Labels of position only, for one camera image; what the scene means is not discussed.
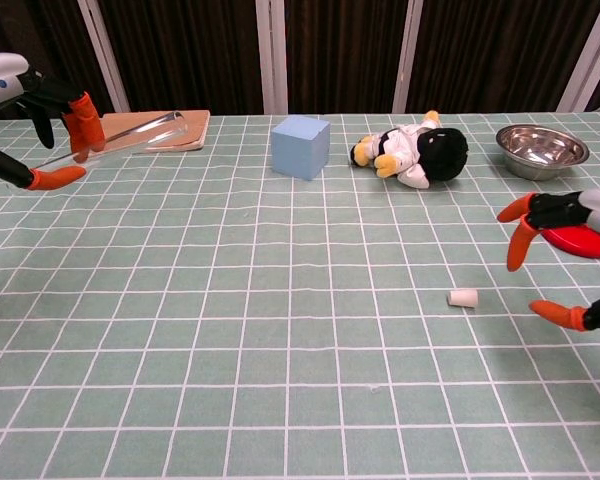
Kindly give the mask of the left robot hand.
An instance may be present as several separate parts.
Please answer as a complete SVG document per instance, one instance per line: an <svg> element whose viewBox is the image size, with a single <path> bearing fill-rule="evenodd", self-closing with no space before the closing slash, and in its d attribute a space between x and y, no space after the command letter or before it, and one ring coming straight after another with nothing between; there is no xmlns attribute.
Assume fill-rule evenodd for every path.
<svg viewBox="0 0 600 480"><path fill-rule="evenodd" d="M86 174L89 154L105 147L100 116L86 91L43 75L20 54L0 52L0 109L12 104L32 120L47 148L54 146L49 114L59 114L69 133L72 157L70 165L44 171L0 151L0 179L16 187L33 191L65 187Z"/></svg>

